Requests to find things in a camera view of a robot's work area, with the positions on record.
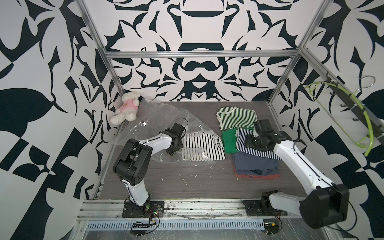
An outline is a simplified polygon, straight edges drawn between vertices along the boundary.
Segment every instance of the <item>teddy bear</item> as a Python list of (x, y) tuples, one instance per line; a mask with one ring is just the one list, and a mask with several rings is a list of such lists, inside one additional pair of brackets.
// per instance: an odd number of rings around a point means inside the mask
[(128, 92), (123, 94), (121, 100), (123, 105), (116, 109), (115, 116), (111, 116), (109, 121), (113, 125), (119, 125), (124, 120), (132, 122), (136, 119), (137, 109), (139, 108), (139, 97), (141, 96), (140, 92)]

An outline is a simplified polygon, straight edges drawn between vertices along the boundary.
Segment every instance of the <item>aluminum extrusion bar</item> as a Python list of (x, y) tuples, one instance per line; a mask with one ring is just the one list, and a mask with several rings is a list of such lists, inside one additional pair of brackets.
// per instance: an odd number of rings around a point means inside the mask
[(108, 72), (111, 74), (112, 81), (115, 84), (119, 95), (122, 96), (125, 93), (124, 88), (121, 85), (120, 78), (116, 74), (111, 61), (105, 55), (103, 42), (101, 41), (100, 35), (97, 32), (96, 26), (94, 25), (94, 22), (91, 18), (91, 14), (89, 13), (84, 0), (75, 0), (75, 2), (77, 3), (77, 7), (79, 8), (81, 16), (83, 17), (84, 23), (87, 26), (93, 41), (95, 42), (95, 45), (97, 47), (97, 50), (99, 51), (101, 59), (104, 62), (104, 65), (107, 68)]
[(294, 56), (296, 50), (207, 50), (207, 51), (106, 51), (107, 58), (197, 58)]
[[(311, 24), (307, 28), (307, 31), (305, 32), (302, 40), (300, 41), (299, 45), (297, 46), (297, 48), (296, 48), (297, 51), (299, 51), (299, 49), (301, 47), (306, 46), (307, 43), (311, 40), (315, 30), (318, 28), (321, 21), (323, 20), (324, 15), (325, 15), (328, 7), (331, 5), (331, 3), (333, 3), (333, 0), (323, 0), (322, 1), (322, 3), (320, 4), (320, 7), (318, 8), (315, 16), (313, 17), (313, 19), (311, 21)], [(296, 66), (299, 58), (300, 58), (300, 56), (298, 56), (298, 57), (295, 56), (288, 63), (287, 68), (285, 69), (285, 71), (283, 72), (283, 75), (278, 80), (278, 83), (277, 83), (275, 89), (273, 90), (270, 98), (268, 99), (268, 102), (270, 104), (272, 104), (273, 101), (276, 99), (276, 97), (279, 95), (281, 88), (283, 87), (283, 85), (287, 81), (289, 74), (291, 73), (293, 68)]]

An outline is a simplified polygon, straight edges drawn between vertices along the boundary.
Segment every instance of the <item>black mounting plate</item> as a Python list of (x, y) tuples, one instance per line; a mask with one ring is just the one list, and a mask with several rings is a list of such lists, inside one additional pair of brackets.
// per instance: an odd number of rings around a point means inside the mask
[[(157, 209), (157, 205), (160, 205), (164, 211), (164, 202), (163, 201), (150, 201), (149, 203), (149, 209), (152, 209), (155, 211)], [(123, 218), (137, 218), (137, 217), (149, 217), (149, 212), (145, 212), (144, 210), (138, 210), (137, 205), (131, 202), (130, 200), (127, 200), (124, 203), (124, 209), (122, 211), (121, 216)]]
[[(270, 212), (263, 212), (262, 204), (260, 200), (244, 200), (243, 204), (245, 206), (245, 211), (248, 216), (275, 216)], [(280, 216), (286, 216), (288, 213), (286, 211), (276, 211)]]

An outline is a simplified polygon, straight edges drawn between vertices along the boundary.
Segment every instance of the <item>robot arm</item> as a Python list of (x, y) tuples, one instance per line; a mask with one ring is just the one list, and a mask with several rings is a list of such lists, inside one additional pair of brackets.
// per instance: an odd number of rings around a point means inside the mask
[(259, 136), (248, 135), (246, 146), (273, 151), (308, 194), (304, 198), (279, 191), (267, 192), (262, 196), (262, 207), (269, 212), (284, 210), (301, 216), (314, 229), (346, 220), (349, 190), (343, 184), (335, 185), (301, 153), (286, 132), (275, 132), (267, 119), (255, 122), (255, 129)]
[[(258, 137), (248, 135), (246, 146), (260, 151), (273, 151), (294, 173), (308, 196), (297, 197), (271, 191), (262, 194), (261, 205), (265, 212), (287, 211), (302, 216), (312, 228), (317, 229), (347, 218), (349, 191), (343, 184), (335, 185), (321, 173), (295, 146), (284, 131), (274, 131), (269, 121), (255, 122)], [(173, 155), (183, 147), (181, 139), (185, 128), (175, 123), (172, 129), (161, 131), (147, 140), (130, 139), (124, 146), (113, 171), (126, 185), (130, 201), (136, 211), (144, 213), (150, 197), (145, 189), (144, 176), (151, 156), (163, 149)]]
[(137, 141), (129, 139), (122, 149), (117, 161), (113, 165), (113, 171), (126, 185), (130, 201), (137, 212), (145, 212), (150, 201), (149, 194), (144, 185), (144, 176), (147, 173), (151, 156), (163, 149), (173, 155), (183, 147), (181, 142), (185, 128), (175, 123), (172, 129), (165, 129), (159, 135)]

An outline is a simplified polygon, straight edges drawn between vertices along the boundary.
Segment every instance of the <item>black and white striped shirt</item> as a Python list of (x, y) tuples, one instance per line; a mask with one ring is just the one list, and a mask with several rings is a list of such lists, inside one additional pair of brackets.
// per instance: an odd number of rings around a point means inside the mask
[(253, 127), (257, 121), (256, 112), (251, 109), (238, 107), (222, 107), (217, 109), (216, 119), (219, 122), (220, 130), (238, 127)]
[(216, 135), (205, 132), (187, 133), (181, 141), (184, 146), (180, 149), (183, 160), (208, 161), (225, 159), (223, 143)]
[(259, 156), (259, 157), (267, 157), (272, 159), (278, 159), (281, 160), (274, 152), (268, 151), (268, 152), (262, 152), (250, 147), (245, 146), (245, 136), (248, 134), (253, 135), (253, 130), (239, 128), (237, 130), (237, 141), (236, 141), (236, 149), (240, 152), (245, 152), (251, 155)]

